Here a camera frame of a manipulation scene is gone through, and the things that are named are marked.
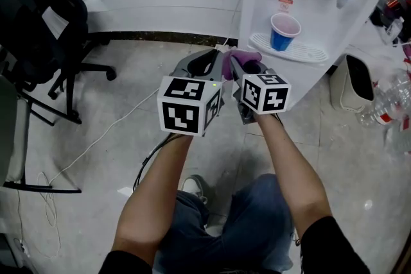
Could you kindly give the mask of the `purple cloth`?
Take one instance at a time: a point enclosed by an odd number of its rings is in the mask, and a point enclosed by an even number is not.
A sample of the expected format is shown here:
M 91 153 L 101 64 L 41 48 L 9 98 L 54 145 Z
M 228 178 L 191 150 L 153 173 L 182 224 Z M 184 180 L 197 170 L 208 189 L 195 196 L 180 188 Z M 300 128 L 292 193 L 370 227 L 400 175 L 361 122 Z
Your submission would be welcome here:
M 230 67 L 231 57 L 234 57 L 235 59 L 237 59 L 237 61 L 239 61 L 241 65 L 245 64 L 246 62 L 250 60 L 255 60 L 258 62 L 262 60 L 262 56 L 258 52 L 242 51 L 239 49 L 231 49 L 225 52 L 223 55 L 224 55 L 224 58 L 223 58 L 222 75 L 227 81 L 230 81 L 233 79 L 232 73 L 231 73 L 231 67 Z

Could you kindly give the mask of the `person's left shoe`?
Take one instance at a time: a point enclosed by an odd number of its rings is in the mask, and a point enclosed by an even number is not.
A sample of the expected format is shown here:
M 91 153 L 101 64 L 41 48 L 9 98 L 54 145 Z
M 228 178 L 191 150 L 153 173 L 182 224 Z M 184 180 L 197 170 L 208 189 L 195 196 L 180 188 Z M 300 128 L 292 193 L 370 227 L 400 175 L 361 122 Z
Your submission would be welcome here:
M 187 177 L 183 181 L 180 190 L 196 196 L 204 205 L 208 203 L 208 199 L 204 191 L 204 182 L 202 177 L 199 175 L 191 175 Z

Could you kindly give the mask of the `person's left forearm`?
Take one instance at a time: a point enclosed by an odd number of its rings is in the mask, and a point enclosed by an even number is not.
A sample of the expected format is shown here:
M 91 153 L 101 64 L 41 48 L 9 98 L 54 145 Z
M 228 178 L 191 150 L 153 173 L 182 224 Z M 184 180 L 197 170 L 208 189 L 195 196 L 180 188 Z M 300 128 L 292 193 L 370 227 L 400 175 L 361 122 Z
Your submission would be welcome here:
M 182 135 L 158 152 L 123 208 L 113 251 L 128 252 L 153 263 L 159 244 L 171 227 L 179 180 L 192 139 Z

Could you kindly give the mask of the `person's black printed t-shirt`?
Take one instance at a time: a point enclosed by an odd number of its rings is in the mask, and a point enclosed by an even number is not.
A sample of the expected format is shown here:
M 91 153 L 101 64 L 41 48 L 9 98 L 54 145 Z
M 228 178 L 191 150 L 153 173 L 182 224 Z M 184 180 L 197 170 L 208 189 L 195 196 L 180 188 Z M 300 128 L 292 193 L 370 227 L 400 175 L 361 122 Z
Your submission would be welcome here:
M 302 274 L 370 274 L 332 216 L 319 219 L 305 231 L 301 240 L 301 258 Z M 111 251 L 98 274 L 153 274 L 155 271 L 131 253 Z M 219 274 L 271 273 L 223 271 Z

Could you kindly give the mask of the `black office chair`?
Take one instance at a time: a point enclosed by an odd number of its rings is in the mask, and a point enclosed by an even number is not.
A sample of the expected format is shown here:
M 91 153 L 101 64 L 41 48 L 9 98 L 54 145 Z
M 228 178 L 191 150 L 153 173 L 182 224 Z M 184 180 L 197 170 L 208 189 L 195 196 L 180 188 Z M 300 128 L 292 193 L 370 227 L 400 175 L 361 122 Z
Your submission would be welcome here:
M 86 56 L 107 38 L 92 38 L 82 0 L 0 0 L 0 46 L 15 59 L 6 78 L 30 103 L 72 123 L 74 80 L 81 72 L 117 77 L 113 66 L 92 64 Z

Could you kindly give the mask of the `pile of clear plastic bottles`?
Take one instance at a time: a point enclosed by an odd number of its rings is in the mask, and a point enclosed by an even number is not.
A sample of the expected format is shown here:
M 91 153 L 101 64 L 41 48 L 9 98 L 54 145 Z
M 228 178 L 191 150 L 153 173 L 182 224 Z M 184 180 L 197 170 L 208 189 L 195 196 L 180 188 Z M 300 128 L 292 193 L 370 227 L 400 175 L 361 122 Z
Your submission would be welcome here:
M 380 79 L 374 101 L 357 114 L 367 128 L 387 126 L 384 144 L 395 153 L 411 155 L 411 72 L 396 69 Z

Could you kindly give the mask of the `grey folding chair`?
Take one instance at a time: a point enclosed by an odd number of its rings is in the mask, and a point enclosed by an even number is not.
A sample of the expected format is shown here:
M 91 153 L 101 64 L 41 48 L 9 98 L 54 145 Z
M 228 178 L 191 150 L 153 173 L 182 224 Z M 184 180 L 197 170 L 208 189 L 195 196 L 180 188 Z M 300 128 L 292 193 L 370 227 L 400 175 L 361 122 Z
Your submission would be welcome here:
M 34 193 L 80 194 L 76 189 L 56 189 L 45 185 L 26 183 L 26 155 L 30 116 L 53 126 L 54 123 L 32 109 L 37 105 L 68 121 L 73 121 L 66 114 L 40 102 L 39 100 L 17 90 L 16 86 L 0 74 L 0 187 Z

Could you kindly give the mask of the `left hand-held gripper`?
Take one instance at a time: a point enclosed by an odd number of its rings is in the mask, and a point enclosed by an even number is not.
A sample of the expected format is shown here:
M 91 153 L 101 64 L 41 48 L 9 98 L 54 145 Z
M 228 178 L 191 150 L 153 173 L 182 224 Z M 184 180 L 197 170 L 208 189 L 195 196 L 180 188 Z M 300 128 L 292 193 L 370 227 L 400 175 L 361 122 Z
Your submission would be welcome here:
M 157 95 L 162 131 L 205 134 L 222 105 L 223 59 L 217 49 L 198 51 L 183 58 L 170 76 L 162 79 Z M 206 80 L 193 79 L 203 76 Z

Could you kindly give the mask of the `person's blue jeans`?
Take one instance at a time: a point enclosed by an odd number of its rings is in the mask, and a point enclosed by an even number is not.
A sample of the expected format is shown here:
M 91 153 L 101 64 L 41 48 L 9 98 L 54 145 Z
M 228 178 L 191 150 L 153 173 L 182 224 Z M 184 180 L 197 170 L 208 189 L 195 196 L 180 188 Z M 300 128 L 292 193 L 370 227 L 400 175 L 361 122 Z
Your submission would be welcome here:
M 218 237 L 206 232 L 208 219 L 209 211 L 198 196 L 178 191 L 173 221 L 156 253 L 154 269 L 162 274 L 279 274 L 292 267 L 293 221 L 274 174 L 259 176 L 232 196 Z

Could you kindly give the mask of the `white power strip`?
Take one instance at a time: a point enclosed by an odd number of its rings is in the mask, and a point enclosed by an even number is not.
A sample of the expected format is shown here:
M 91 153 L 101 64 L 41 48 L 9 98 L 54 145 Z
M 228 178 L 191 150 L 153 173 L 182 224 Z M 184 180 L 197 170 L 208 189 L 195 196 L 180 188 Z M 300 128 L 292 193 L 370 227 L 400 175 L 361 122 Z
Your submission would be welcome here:
M 25 254 L 25 256 L 30 258 L 28 247 L 24 244 L 24 241 L 22 239 L 17 239 L 17 238 L 14 238 L 13 241 L 16 247 L 18 247 L 18 249 L 20 250 L 20 252 L 22 252 L 23 254 Z

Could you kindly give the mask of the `blue plastic cup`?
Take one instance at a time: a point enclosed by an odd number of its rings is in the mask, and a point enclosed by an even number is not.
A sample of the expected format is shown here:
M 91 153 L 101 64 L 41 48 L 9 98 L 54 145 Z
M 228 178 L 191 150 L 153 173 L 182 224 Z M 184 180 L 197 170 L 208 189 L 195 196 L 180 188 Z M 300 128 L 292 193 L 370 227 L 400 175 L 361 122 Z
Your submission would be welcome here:
M 276 51 L 285 51 L 302 30 L 299 21 L 286 13 L 274 14 L 270 18 L 270 23 L 270 45 Z

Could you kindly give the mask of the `person's right forearm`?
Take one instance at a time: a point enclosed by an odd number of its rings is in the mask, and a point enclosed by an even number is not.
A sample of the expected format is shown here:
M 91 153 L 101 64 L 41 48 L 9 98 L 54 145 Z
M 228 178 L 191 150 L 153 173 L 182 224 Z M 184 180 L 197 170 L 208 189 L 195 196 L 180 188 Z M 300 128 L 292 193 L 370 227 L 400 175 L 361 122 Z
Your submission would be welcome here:
M 281 192 L 298 236 L 321 218 L 331 216 L 325 188 L 318 174 L 274 116 L 255 116 L 268 146 Z

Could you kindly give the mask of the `white waste bin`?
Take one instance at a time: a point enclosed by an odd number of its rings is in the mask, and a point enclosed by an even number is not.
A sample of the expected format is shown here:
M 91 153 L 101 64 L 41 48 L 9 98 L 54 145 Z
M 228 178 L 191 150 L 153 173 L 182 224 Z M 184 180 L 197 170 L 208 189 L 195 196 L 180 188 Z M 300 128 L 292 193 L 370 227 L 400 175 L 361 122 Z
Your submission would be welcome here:
M 359 113 L 374 101 L 369 68 L 361 59 L 344 54 L 329 79 L 331 105 L 337 111 Z

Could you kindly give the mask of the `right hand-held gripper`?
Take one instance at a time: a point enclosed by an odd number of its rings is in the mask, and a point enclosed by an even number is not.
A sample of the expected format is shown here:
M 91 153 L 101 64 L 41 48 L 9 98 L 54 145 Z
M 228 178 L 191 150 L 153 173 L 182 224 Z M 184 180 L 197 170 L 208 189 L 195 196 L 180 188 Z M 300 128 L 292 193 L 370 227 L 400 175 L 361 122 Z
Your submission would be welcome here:
M 229 80 L 238 85 L 233 97 L 243 124 L 254 123 L 254 114 L 285 112 L 292 86 L 262 62 L 256 62 L 257 74 L 244 74 L 245 62 L 244 56 L 229 58 Z

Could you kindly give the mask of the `white low ledge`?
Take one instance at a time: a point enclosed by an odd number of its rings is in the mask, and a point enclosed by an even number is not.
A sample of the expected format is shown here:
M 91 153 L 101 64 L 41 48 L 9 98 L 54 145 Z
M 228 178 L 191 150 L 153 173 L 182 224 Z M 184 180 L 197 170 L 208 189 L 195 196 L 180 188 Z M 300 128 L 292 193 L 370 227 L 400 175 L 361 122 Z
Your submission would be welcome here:
M 83 0 L 93 32 L 161 31 L 231 37 L 239 41 L 243 0 Z M 346 47 L 377 81 L 396 69 L 411 72 L 400 47 L 386 46 L 368 21 Z

